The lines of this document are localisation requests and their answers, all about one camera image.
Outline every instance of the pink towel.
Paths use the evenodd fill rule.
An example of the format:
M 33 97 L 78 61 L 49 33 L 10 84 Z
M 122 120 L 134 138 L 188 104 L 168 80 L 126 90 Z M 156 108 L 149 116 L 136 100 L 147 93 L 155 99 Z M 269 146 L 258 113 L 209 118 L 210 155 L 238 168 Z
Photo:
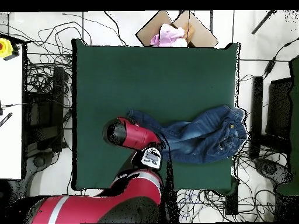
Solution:
M 187 42 L 182 42 L 184 34 L 185 31 L 181 27 L 176 29 L 171 25 L 163 24 L 160 35 L 157 34 L 152 38 L 151 45 L 154 47 L 187 47 Z

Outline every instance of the white floor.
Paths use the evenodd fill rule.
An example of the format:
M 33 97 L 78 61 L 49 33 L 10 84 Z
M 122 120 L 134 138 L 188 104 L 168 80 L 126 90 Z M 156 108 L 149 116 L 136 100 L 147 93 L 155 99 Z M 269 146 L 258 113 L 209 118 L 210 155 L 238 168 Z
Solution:
M 120 37 L 130 46 L 141 46 L 140 42 L 136 38 L 136 32 L 143 27 L 155 14 L 156 10 L 145 11 L 145 12 L 110 12 L 113 16 L 113 19 L 118 23 L 120 29 Z M 271 16 L 270 19 L 257 31 L 255 35 L 251 34 L 253 29 L 258 25 L 258 23 L 263 19 L 268 10 L 236 10 L 233 18 L 233 10 L 214 10 L 214 20 L 213 20 L 213 34 L 218 38 L 219 43 L 217 48 L 224 48 L 230 42 L 239 42 L 241 43 L 241 54 L 240 54 L 240 70 L 239 77 L 240 79 L 247 75 L 263 75 L 267 61 L 248 61 L 248 60 L 270 60 L 278 52 L 278 50 L 285 45 L 285 43 L 295 40 L 299 37 L 298 31 L 298 20 L 295 18 L 295 13 L 285 12 L 279 10 L 275 15 Z M 172 20 L 174 20 L 178 11 L 168 11 Z M 76 16 L 67 16 L 62 15 L 62 12 L 40 12 L 40 13 L 11 13 L 9 19 L 9 32 L 10 34 L 22 34 L 20 31 L 24 32 L 27 36 L 40 40 L 38 31 L 41 29 L 51 29 L 56 25 L 63 23 L 69 23 L 60 27 L 57 27 L 57 30 L 62 30 L 65 27 L 72 26 L 78 28 L 76 31 L 75 28 L 62 31 L 60 33 L 60 40 L 63 43 L 65 48 L 71 49 L 71 39 L 72 38 L 81 38 L 80 35 L 83 35 L 83 39 L 91 44 L 91 40 L 87 34 L 84 32 L 82 34 L 82 12 L 68 12 L 68 14 L 78 15 Z M 195 11 L 196 16 L 199 20 L 209 29 L 210 28 L 210 11 L 201 10 Z M 115 24 L 103 13 L 103 12 L 84 12 L 84 18 L 89 20 L 97 21 L 103 25 L 112 27 L 116 30 Z M 107 46 L 119 46 L 121 45 L 120 40 L 116 36 L 115 32 L 107 27 L 101 26 L 98 23 L 90 22 L 84 20 L 84 29 L 89 32 L 92 39 L 92 45 L 107 45 Z M 7 32 L 7 26 L 0 25 L 0 32 Z M 45 30 L 40 32 L 40 37 L 45 40 L 46 37 L 50 34 L 51 30 Z M 49 43 L 55 43 L 54 36 L 50 36 Z M 55 52 L 55 47 L 49 45 L 49 49 L 52 52 Z M 45 53 L 44 49 L 37 47 L 34 44 L 28 45 L 29 53 Z M 286 61 L 291 60 L 299 54 L 299 44 L 294 43 L 284 49 L 278 54 L 277 60 L 282 62 L 277 62 L 272 73 L 264 81 L 264 97 L 263 103 L 267 104 L 268 101 L 268 87 L 270 82 L 275 79 L 286 78 L 290 76 L 290 71 L 288 68 L 288 63 Z M 252 80 L 246 80 L 240 82 L 239 86 L 239 106 L 249 113 L 251 109 L 251 87 Z M 263 108 L 263 132 L 265 131 L 266 126 L 266 114 L 267 107 Z M 250 115 L 246 121 L 247 129 L 249 129 Z M 66 128 L 71 128 L 71 121 L 68 123 Z M 72 146 L 72 132 L 71 130 L 65 130 L 65 138 L 69 146 Z M 58 162 L 51 167 L 47 168 L 45 171 L 39 172 L 32 184 L 32 195 L 57 195 L 65 194 L 67 192 L 67 186 L 71 176 L 71 151 L 69 149 L 64 149 L 60 153 L 60 158 Z M 286 161 L 281 160 L 281 164 L 285 165 Z M 246 169 L 238 169 L 239 177 L 247 182 L 247 185 L 250 186 L 253 191 L 253 196 L 255 193 L 261 189 L 273 190 L 273 187 L 269 180 L 258 175 L 257 172 L 250 166 Z M 81 192 L 72 191 L 69 186 L 69 194 L 80 194 Z M 86 195 L 95 195 L 98 193 L 98 190 L 87 190 Z M 190 201 L 190 198 L 193 199 L 193 202 L 196 201 L 198 191 L 194 191 L 192 197 L 188 199 L 183 199 L 183 201 Z M 239 186 L 239 196 L 240 200 L 251 197 L 250 190 L 246 185 Z M 262 192 L 257 196 L 257 199 L 261 204 L 266 205 L 267 202 L 274 205 L 274 198 L 268 192 Z M 253 209 L 252 199 L 242 200 L 239 203 L 239 210 L 251 210 Z M 183 211 L 187 211 L 186 208 L 189 207 L 189 210 L 193 207 L 188 204 L 184 207 Z M 256 216 L 250 214 L 241 214 L 247 221 L 254 221 Z M 242 216 L 237 216 L 237 220 L 240 221 Z M 231 216 L 227 217 L 229 220 L 234 221 Z M 263 216 L 267 221 L 271 221 L 273 216 L 272 214 L 266 214 L 266 217 Z M 220 213 L 203 204 L 196 204 L 192 211 L 189 213 L 183 213 L 181 221 L 190 222 L 193 219 L 194 222 L 222 222 L 222 216 Z

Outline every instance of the green table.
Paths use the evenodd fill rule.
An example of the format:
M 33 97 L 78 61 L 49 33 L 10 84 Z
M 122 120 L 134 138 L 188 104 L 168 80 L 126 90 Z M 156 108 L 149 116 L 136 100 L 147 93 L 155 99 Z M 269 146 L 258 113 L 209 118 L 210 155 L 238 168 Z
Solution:
M 216 48 L 88 47 L 73 40 L 73 188 L 108 188 L 131 150 L 108 145 L 102 128 L 129 109 L 161 124 L 191 121 L 204 110 L 234 105 L 237 44 Z M 176 189 L 232 189 L 231 157 L 210 164 L 173 162 Z M 166 163 L 161 176 L 165 179 Z

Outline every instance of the jeans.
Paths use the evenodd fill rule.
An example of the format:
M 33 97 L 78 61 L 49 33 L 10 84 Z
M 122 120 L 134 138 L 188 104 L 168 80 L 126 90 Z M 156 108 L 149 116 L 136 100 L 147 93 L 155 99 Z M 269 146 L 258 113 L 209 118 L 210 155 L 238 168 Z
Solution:
M 164 135 L 172 160 L 204 164 L 237 153 L 247 139 L 242 124 L 243 114 L 241 109 L 220 106 L 201 113 L 192 122 L 179 121 L 166 126 L 161 126 L 151 116 L 136 110 L 130 110 L 128 117 L 141 127 L 154 131 L 162 140 Z M 168 147 L 162 154 L 163 157 L 169 157 Z

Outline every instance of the jeans waistband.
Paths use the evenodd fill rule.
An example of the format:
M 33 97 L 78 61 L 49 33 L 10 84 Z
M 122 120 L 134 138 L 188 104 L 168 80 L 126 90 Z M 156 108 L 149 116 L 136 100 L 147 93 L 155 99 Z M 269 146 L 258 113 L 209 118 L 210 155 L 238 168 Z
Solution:
M 232 134 L 231 143 L 236 147 L 240 147 L 247 139 L 247 132 L 242 123 L 244 112 L 239 108 L 230 108 L 228 106 L 225 107 L 230 111 L 229 129 L 230 133 Z

